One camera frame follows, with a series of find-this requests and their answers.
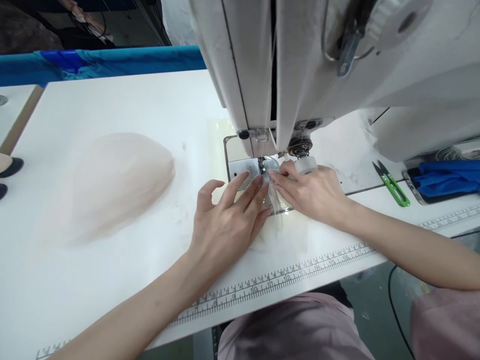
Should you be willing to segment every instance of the phone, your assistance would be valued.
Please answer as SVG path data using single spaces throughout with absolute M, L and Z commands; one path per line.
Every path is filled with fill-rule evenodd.
M 420 172 L 418 167 L 414 167 L 403 172 L 403 177 L 405 178 L 408 187 L 411 189 L 413 195 L 415 195 L 416 200 L 422 205 L 435 204 L 445 200 L 456 199 L 464 195 L 472 194 L 471 192 L 456 192 L 453 194 L 434 197 L 425 196 L 417 190 L 418 187 L 420 187 L 420 183 L 418 181 L 415 181 L 415 178 L 421 175 L 422 173 Z

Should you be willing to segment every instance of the metal clamp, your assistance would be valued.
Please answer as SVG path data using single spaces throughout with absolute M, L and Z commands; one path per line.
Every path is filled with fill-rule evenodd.
M 267 128 L 240 130 L 237 135 L 242 140 L 252 137 L 255 138 L 257 143 L 266 143 L 270 138 L 270 130 Z

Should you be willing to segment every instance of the white sewing machine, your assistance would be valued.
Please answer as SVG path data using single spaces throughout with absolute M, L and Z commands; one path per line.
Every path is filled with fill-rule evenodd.
M 283 152 L 310 172 L 311 132 L 360 108 L 391 107 L 375 134 L 392 161 L 480 134 L 476 1 L 190 4 L 220 101 L 260 172 Z

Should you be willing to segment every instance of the blue cloth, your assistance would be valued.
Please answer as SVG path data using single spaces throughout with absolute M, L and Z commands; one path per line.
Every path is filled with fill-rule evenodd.
M 198 46 L 36 51 L 0 56 L 0 86 L 206 68 Z
M 0 56 L 0 86 L 61 81 L 63 71 L 39 52 Z
M 480 160 L 422 162 L 418 169 L 418 191 L 429 198 L 480 192 Z
M 77 50 L 87 64 L 65 80 L 206 69 L 198 46 L 157 46 L 108 50 Z

